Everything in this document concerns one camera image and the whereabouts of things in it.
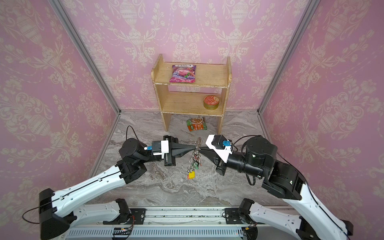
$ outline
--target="yellow padlock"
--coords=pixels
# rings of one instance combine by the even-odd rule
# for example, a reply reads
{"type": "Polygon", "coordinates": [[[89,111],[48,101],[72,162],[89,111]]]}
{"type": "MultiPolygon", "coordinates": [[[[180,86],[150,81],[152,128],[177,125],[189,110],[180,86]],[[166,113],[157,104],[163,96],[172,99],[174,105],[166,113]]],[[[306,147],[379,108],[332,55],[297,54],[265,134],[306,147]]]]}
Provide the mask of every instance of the yellow padlock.
{"type": "Polygon", "coordinates": [[[195,178],[195,171],[188,173],[188,178],[189,179],[195,178]]]}

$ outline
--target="wall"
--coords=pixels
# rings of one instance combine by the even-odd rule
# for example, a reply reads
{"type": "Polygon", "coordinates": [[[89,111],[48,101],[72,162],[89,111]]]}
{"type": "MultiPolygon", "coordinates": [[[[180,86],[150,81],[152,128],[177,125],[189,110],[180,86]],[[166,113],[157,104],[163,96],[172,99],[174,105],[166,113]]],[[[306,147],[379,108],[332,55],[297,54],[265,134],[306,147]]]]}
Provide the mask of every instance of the wall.
{"type": "Polygon", "coordinates": [[[273,142],[317,196],[382,239],[382,1],[321,1],[264,113],[273,142]]]}
{"type": "Polygon", "coordinates": [[[0,1],[0,24],[0,231],[39,239],[22,213],[88,177],[116,115],[48,1],[0,1]]]}
{"type": "Polygon", "coordinates": [[[256,109],[307,0],[61,2],[121,109],[158,109],[150,72],[160,53],[189,63],[220,64],[230,56],[227,107],[256,109]]]}

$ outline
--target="metal corner post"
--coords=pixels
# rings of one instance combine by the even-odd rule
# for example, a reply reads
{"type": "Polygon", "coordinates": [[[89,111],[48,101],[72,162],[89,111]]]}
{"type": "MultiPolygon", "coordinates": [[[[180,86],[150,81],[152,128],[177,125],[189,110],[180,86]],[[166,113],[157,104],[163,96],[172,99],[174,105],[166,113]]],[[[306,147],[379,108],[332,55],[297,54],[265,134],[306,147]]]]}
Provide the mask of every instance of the metal corner post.
{"type": "Polygon", "coordinates": [[[69,18],[69,16],[68,16],[64,6],[62,5],[61,1],[60,0],[48,0],[48,2],[51,4],[57,17],[59,18],[60,22],[64,26],[69,37],[72,39],[73,44],[76,46],[76,48],[79,51],[81,57],[83,58],[85,64],[87,64],[90,72],[94,76],[96,82],[99,84],[102,92],[104,93],[108,102],[112,106],[113,110],[116,112],[117,115],[119,115],[120,111],[121,111],[119,105],[117,104],[117,102],[116,102],[115,98],[113,97],[111,91],[109,90],[107,84],[104,82],[103,77],[101,76],[98,68],[96,67],[94,61],[92,60],[91,55],[89,54],[87,48],[85,47],[83,41],[81,40],[79,33],[77,32],[76,28],[74,27],[74,24],[71,21],[71,19],[69,18]]]}
{"type": "Polygon", "coordinates": [[[111,138],[112,138],[112,135],[116,129],[116,126],[118,125],[119,123],[119,120],[120,120],[120,114],[116,115],[116,118],[114,119],[113,121],[113,125],[111,126],[111,130],[109,131],[105,141],[104,141],[104,144],[100,150],[100,153],[91,169],[91,171],[89,172],[89,176],[88,178],[91,178],[91,177],[94,177],[98,174],[97,170],[99,169],[100,167],[100,164],[101,164],[101,160],[103,159],[104,157],[104,154],[105,154],[105,151],[107,151],[107,148],[109,146],[109,142],[111,141],[111,138]]]}
{"type": "Polygon", "coordinates": [[[272,78],[272,81],[271,81],[270,85],[268,86],[268,88],[265,92],[265,95],[263,97],[263,100],[260,104],[260,107],[258,109],[258,113],[261,116],[263,115],[263,112],[266,109],[266,106],[267,106],[268,101],[270,100],[270,98],[273,94],[273,91],[277,87],[277,84],[279,82],[281,75],[284,72],[285,67],[288,65],[288,62],[289,62],[290,58],[292,57],[297,45],[299,44],[299,41],[300,41],[301,37],[303,36],[305,29],[307,28],[309,22],[311,21],[312,16],[313,16],[317,6],[319,5],[319,2],[320,2],[320,0],[309,0],[308,1],[307,6],[304,10],[304,13],[301,16],[301,19],[299,21],[299,24],[297,25],[297,27],[294,31],[294,34],[291,38],[291,41],[289,42],[288,47],[285,50],[283,58],[281,59],[280,64],[277,67],[277,70],[276,70],[276,72],[272,78]]]}

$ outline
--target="green snack bag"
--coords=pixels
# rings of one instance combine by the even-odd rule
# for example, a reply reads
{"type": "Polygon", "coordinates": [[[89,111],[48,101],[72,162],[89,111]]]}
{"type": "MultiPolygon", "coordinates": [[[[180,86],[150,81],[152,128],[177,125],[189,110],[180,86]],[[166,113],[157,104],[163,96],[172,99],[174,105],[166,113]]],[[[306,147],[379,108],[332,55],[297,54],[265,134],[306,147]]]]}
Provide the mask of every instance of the green snack bag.
{"type": "Polygon", "coordinates": [[[190,118],[187,120],[187,126],[190,132],[207,129],[204,118],[190,118]]]}

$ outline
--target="round tin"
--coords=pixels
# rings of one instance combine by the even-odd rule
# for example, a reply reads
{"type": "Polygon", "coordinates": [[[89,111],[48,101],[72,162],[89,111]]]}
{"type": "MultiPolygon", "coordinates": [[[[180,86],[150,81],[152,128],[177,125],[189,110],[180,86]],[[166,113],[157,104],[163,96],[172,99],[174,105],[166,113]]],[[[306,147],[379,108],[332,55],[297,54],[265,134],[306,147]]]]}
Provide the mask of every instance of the round tin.
{"type": "Polygon", "coordinates": [[[218,107],[219,99],[216,96],[209,95],[204,98],[204,107],[208,110],[215,110],[218,107]]]}

